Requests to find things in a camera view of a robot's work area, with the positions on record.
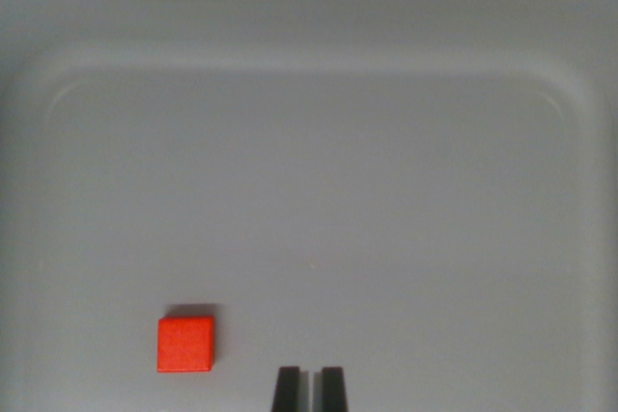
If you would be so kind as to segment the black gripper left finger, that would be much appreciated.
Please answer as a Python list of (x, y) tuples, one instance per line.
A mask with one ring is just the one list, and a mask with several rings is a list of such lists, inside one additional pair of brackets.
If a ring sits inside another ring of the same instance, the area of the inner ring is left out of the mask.
[(299, 366), (281, 367), (271, 403), (272, 412), (303, 412), (309, 409), (308, 372)]

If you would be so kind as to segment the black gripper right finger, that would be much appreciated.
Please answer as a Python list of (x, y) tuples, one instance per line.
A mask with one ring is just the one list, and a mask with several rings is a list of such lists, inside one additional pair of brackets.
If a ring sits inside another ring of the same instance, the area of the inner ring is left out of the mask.
[(348, 398), (342, 367), (324, 367), (314, 374), (314, 412), (348, 412)]

